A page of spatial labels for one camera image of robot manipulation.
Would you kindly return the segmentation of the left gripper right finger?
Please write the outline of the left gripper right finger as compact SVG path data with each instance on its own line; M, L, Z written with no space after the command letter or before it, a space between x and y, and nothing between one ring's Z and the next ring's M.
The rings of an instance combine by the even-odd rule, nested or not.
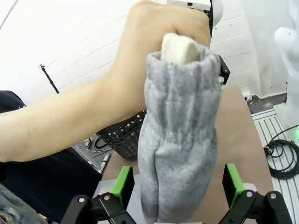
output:
M257 191L245 189L233 163L225 164L222 185L229 210L221 219L221 224L243 224L247 219L257 224L291 224L291 216L282 194L269 191L261 195Z

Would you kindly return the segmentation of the bare person hand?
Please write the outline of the bare person hand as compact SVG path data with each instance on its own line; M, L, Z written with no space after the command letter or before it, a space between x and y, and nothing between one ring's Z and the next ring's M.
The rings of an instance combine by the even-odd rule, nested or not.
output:
M111 69L121 102L128 110L145 109L145 59L148 54L160 51L167 33L188 36L210 46L209 19L203 12L150 0L134 4Z

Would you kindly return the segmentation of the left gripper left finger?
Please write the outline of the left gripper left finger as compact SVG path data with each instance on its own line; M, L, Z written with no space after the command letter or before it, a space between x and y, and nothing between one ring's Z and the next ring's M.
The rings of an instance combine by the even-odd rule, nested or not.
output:
M122 167L111 192L105 192L90 199L77 195L71 200L61 221L63 224L134 224L135 220L127 212L128 203L135 185L133 167Z

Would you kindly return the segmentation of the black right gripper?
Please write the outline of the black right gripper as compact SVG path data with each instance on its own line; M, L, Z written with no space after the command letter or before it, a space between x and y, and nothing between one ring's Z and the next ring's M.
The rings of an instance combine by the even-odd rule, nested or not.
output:
M213 21L214 21L213 9L210 9L207 12L207 16L209 18L210 38L212 38ZM226 84L230 75L230 70L226 65L226 63L224 62L223 58L220 55L218 55L218 57L220 59L220 64L221 64L219 77L223 78L223 80L220 81L220 84Z

